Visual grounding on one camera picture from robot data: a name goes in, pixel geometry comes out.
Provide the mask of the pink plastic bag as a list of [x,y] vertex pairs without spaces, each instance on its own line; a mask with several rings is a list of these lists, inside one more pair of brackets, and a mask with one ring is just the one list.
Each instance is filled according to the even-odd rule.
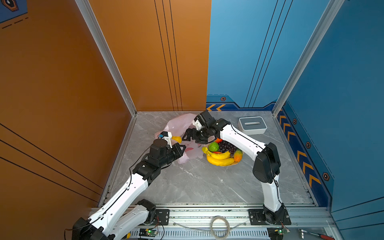
[[[196,114],[184,114],[178,116],[166,124],[165,128],[157,133],[155,133],[155,139],[158,138],[162,132],[171,132],[172,137],[183,137],[186,130],[189,128],[195,129],[196,127],[193,125],[193,121],[197,115]],[[194,140],[182,141],[181,145],[186,146],[186,150],[181,158],[177,160],[178,164],[185,164],[193,159],[202,159],[203,151],[202,148],[204,145],[196,144]]]

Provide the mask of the dark purple grape bunch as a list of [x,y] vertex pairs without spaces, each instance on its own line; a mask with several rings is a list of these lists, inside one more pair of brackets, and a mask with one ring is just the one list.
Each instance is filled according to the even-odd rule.
[[219,142],[218,145],[219,145],[219,152],[221,153],[229,152],[231,154],[231,157],[234,156],[236,150],[238,149],[235,145],[224,140]]

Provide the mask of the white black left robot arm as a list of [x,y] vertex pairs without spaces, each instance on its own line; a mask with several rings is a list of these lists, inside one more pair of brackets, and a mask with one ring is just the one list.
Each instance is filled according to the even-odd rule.
[[119,191],[88,219],[79,218],[74,223],[72,239],[121,240],[138,225],[152,223],[156,206],[148,200],[141,200],[129,213],[126,211],[163,168],[183,156],[186,148],[179,143],[171,146],[164,139],[154,140],[130,167],[130,176]]

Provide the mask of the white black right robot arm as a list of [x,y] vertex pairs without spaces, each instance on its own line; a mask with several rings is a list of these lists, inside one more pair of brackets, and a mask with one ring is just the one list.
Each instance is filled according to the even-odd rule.
[[210,137],[227,141],[242,150],[253,161],[253,175],[262,184],[263,214],[269,225],[291,225],[291,218],[284,205],[279,184],[281,161],[275,144],[265,144],[242,133],[225,119],[216,120],[204,111],[192,121],[193,128],[184,133],[183,141],[208,144]]

